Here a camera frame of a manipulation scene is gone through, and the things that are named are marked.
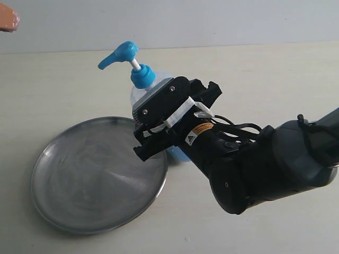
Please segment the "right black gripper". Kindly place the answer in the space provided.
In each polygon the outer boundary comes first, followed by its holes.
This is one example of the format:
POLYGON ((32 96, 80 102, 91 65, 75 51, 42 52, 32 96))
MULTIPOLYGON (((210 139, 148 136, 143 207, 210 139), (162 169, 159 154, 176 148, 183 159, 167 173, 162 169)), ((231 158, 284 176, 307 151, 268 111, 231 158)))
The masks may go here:
MULTIPOLYGON (((189 83, 190 97, 207 108, 222 94, 212 81, 208 87, 198 79, 189 83)), ((208 178, 217 203, 227 213, 241 214, 275 200, 274 133, 270 125, 256 134, 236 125, 213 123, 194 105, 172 129, 155 132, 135 127, 133 134, 139 144, 133 150, 146 161, 175 144, 177 134, 178 146, 208 178)))

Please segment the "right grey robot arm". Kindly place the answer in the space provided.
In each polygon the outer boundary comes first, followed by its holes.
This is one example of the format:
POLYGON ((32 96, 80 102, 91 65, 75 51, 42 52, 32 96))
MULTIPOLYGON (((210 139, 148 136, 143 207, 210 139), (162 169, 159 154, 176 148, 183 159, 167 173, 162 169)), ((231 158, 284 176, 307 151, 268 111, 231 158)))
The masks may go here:
POLYGON ((263 202, 328 185, 338 169, 338 110, 277 128, 234 124, 211 112, 219 86, 167 78, 132 107, 141 160, 179 147, 208 178, 218 204, 241 214, 263 202))

